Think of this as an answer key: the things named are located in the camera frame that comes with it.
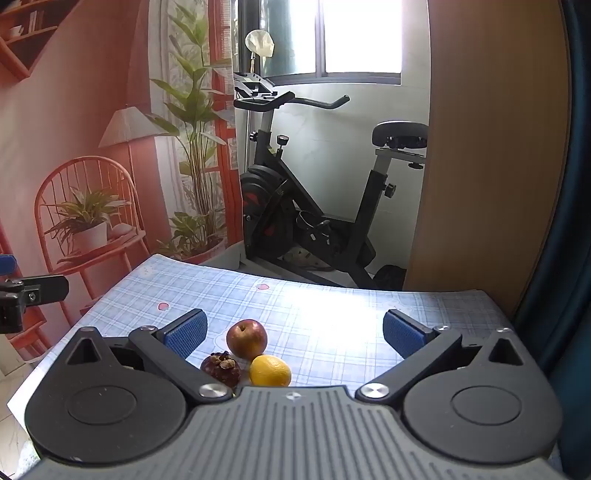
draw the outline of wallpaper mural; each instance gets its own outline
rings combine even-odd
[[[0,248],[68,276],[10,340],[39,356],[152,254],[242,238],[230,0],[17,0],[0,14]]]

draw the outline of apple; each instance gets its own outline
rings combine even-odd
[[[252,362],[267,348],[267,332],[256,320],[240,320],[228,330],[226,343],[238,358]]]

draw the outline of blue plaid tablecloth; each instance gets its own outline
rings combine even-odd
[[[508,325],[495,303],[477,290],[413,293],[325,287],[154,255],[84,315],[31,373],[9,408],[23,424],[34,388],[79,327],[97,327],[103,336],[125,336],[142,325],[162,327],[193,308],[208,318],[206,340],[187,359],[193,365],[214,351],[227,350],[226,332],[238,320],[255,319],[267,330],[265,353],[290,366],[291,385],[344,384],[351,392],[402,360],[382,334],[389,309],[427,326],[450,325],[471,336],[487,336]]]

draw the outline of yellow lemon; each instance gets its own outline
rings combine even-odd
[[[291,382],[291,370],[281,359],[273,355],[259,355],[251,363],[251,383],[258,387],[287,387]]]

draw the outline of blue gripper pad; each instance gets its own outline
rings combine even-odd
[[[187,312],[156,332],[160,342],[184,359],[205,340],[206,335],[207,315],[201,309]]]
[[[12,255],[0,255],[0,275],[11,275],[16,269],[16,258]]]
[[[384,340],[402,358],[408,358],[424,347],[434,334],[433,330],[398,310],[389,310],[384,315]]]

